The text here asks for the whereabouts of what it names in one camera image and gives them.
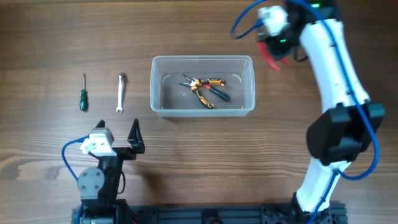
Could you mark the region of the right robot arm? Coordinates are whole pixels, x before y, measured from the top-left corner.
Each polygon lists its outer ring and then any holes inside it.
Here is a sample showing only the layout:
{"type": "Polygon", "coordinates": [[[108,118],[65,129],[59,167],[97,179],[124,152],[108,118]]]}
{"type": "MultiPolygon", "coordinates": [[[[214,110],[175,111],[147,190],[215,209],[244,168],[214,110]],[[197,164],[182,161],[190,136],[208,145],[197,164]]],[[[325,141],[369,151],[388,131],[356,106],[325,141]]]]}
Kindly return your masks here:
{"type": "Polygon", "coordinates": [[[330,202],[340,178],[360,180],[377,166],[376,131],[384,115],[364,90],[349,56],[343,21],[334,1],[287,1],[258,10],[259,42],[274,60],[303,48],[322,102],[321,116],[306,132],[311,155],[304,181],[287,208],[275,209],[282,223],[344,223],[345,210],[330,202]],[[364,174],[345,170],[369,146],[374,157],[364,174]]]}

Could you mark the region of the red black awl screwdriver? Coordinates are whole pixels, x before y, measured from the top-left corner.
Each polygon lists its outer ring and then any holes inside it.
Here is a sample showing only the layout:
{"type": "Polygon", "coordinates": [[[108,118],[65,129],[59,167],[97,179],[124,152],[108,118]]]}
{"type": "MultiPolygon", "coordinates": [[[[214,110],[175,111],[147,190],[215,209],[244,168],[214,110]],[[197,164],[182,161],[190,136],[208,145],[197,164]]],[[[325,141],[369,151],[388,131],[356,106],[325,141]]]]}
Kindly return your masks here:
{"type": "Polygon", "coordinates": [[[226,94],[225,92],[211,86],[211,85],[204,85],[204,87],[206,89],[208,89],[210,92],[212,92],[214,95],[216,95],[217,97],[221,98],[223,101],[229,101],[230,97],[228,94],[226,94]]]}

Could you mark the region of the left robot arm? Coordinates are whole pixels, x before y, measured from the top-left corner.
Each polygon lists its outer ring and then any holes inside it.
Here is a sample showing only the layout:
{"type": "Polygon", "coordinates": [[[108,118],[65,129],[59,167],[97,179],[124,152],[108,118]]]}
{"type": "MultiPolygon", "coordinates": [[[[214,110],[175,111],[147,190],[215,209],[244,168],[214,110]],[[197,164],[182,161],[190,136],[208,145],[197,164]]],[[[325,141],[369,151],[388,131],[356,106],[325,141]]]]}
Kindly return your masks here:
{"type": "Polygon", "coordinates": [[[81,205],[72,213],[72,223],[139,223],[138,216],[125,199],[117,196],[124,192],[126,177],[124,161],[134,161],[145,152],[139,121],[133,121],[127,137],[128,147],[113,147],[114,137],[101,120],[87,137],[78,140],[80,149],[98,160],[96,167],[85,169],[77,178],[81,205]]]}

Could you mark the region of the red handled cutters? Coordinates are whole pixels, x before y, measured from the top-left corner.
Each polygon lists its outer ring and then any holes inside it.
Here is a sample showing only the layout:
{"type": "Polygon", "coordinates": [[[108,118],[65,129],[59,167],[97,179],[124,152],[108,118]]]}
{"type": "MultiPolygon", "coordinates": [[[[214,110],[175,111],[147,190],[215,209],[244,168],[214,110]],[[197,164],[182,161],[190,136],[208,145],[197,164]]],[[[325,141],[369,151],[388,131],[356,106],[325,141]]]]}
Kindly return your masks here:
{"type": "Polygon", "coordinates": [[[260,51],[262,57],[264,58],[265,62],[271,67],[271,69],[273,69],[274,71],[279,71],[280,67],[275,63],[275,60],[271,57],[266,43],[258,42],[256,46],[260,51]]]}

